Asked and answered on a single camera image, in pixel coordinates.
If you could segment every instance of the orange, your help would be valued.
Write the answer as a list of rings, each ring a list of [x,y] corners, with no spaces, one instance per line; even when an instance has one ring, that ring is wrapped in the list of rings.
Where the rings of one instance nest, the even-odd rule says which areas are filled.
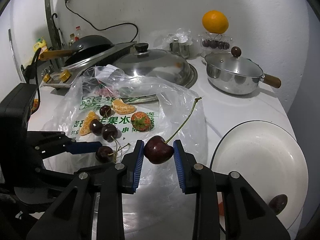
[[[112,107],[117,114],[131,114],[137,110],[135,106],[124,103],[120,98],[112,101]]]
[[[202,17],[203,27],[210,33],[223,34],[229,27],[226,16],[219,11],[209,11]]]
[[[32,106],[32,111],[34,111],[34,110],[36,110],[36,108],[38,107],[38,105],[39,105],[39,99],[38,98],[35,98],[34,100],[33,100],[33,106]]]
[[[90,123],[93,119],[100,119],[100,117],[94,112],[94,111],[90,111],[87,115],[87,117],[84,119],[83,125],[80,128],[80,135],[86,135],[88,133],[90,133]]]

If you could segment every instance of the screw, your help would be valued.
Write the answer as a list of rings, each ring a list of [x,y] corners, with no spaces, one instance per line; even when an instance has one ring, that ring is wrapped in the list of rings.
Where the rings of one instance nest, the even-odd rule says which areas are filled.
[[[231,172],[231,177],[233,177],[234,179],[238,179],[240,177],[239,172],[233,171]]]
[[[124,164],[123,164],[123,163],[117,163],[117,164],[115,165],[115,168],[116,168],[117,170],[122,170],[122,169],[124,168]]]
[[[81,172],[79,174],[79,179],[86,179],[87,177],[88,177],[88,173],[86,173],[86,172]]]
[[[203,169],[203,165],[200,164],[200,163],[196,163],[195,165],[193,165],[193,167],[194,167],[196,170],[202,170],[202,169]]]

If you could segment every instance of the plastic bag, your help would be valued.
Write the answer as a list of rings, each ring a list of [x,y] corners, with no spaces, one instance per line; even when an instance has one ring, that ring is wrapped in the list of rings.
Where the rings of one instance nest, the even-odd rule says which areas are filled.
[[[68,137],[76,138],[77,141],[99,140],[103,145],[115,149],[114,142],[104,141],[101,136],[97,137],[92,133],[79,136],[76,131],[79,130],[81,121],[91,110],[99,114],[99,108],[106,104],[111,105],[114,98],[120,97],[124,101],[134,103],[137,100],[143,101],[144,98],[153,98],[156,94],[158,101],[134,104],[138,111],[143,109],[153,116],[154,125],[150,130],[133,131],[132,125],[127,123],[131,114],[126,117],[113,116],[118,117],[114,123],[118,130],[122,129],[120,130],[122,135],[118,136],[117,140],[121,145],[130,143],[130,147],[124,148],[118,156],[117,162],[120,162],[125,153],[133,151],[137,139],[142,139],[146,143],[155,135],[160,135],[164,139],[169,138],[189,115],[194,99],[198,95],[190,89],[160,78],[130,77],[115,71],[115,67],[112,67],[93,67],[79,77],[55,109],[52,119],[44,125],[43,130],[64,131]],[[109,117],[104,120],[105,123],[114,122],[116,118],[110,119]],[[169,145],[176,139],[181,140],[185,151],[194,154],[199,163],[207,163],[208,143],[201,100]],[[95,159],[95,153],[80,155],[62,153],[45,159],[44,165],[50,170],[73,173],[80,168],[99,163]],[[159,221],[173,206],[179,204],[180,194],[182,193],[179,189],[174,159],[153,165],[144,158],[137,193],[133,196],[123,194],[125,232]]]
[[[166,49],[169,50],[170,43],[173,42],[174,39],[178,39],[179,43],[183,43],[184,45],[192,45],[192,35],[190,30],[185,30],[180,28],[174,32],[170,31],[156,31],[151,34],[155,36],[156,39],[153,43],[154,48],[156,49]]]

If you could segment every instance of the strawberry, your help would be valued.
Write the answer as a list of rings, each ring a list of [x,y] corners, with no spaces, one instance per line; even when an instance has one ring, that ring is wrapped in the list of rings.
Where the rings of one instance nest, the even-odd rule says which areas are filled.
[[[138,131],[145,131],[150,127],[150,118],[144,112],[136,112],[131,116],[131,124]]]

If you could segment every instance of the white countertop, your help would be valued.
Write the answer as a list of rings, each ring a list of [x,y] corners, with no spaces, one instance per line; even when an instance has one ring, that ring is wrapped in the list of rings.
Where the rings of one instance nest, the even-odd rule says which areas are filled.
[[[203,97],[202,103],[206,117],[209,149],[207,166],[210,165],[212,154],[221,138],[230,129],[242,122],[250,120],[272,122],[285,129],[295,138],[288,117],[270,86],[260,82],[259,87],[250,95],[244,97],[227,95],[214,88],[208,82],[206,66],[202,63],[201,59],[201,57],[197,57],[196,59],[188,60],[188,62],[192,64],[198,72],[197,82],[191,89]],[[57,91],[50,87],[41,87],[41,105],[39,110],[31,116],[28,130],[42,129],[45,122],[51,119],[55,107],[65,93],[66,90]],[[291,239],[294,239],[297,234],[301,222],[301,215],[302,212],[288,230]],[[181,235],[183,233],[180,229],[177,229],[179,227],[178,225],[174,230],[167,230],[167,228],[172,228],[172,223],[174,223],[172,219],[172,217],[168,218],[167,223],[163,221],[158,223],[158,225],[147,227],[139,232],[126,234],[126,239],[148,239],[148,233],[151,233],[151,231],[158,233],[157,227],[162,228],[159,232],[166,231],[166,234],[170,231],[172,232],[170,232],[169,238],[166,235],[153,239],[164,239],[163,237],[166,237],[166,239],[184,239]],[[181,219],[183,220],[182,215],[181,217],[176,217],[175,221]]]

